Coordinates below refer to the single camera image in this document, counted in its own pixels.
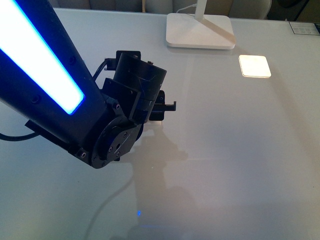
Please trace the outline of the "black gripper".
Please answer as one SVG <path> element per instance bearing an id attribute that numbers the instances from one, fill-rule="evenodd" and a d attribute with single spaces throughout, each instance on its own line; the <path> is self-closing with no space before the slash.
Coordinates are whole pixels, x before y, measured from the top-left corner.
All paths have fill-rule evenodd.
<path id="1" fill-rule="evenodd" d="M 141 60 L 139 51 L 118 50 L 115 58 L 106 59 L 106 70 L 115 73 L 112 79 L 105 80 L 103 93 L 117 100 L 128 120 L 137 124 L 162 121 L 165 111 L 176 110 L 175 103 L 156 103 L 163 94 L 161 87 L 167 71 Z"/>

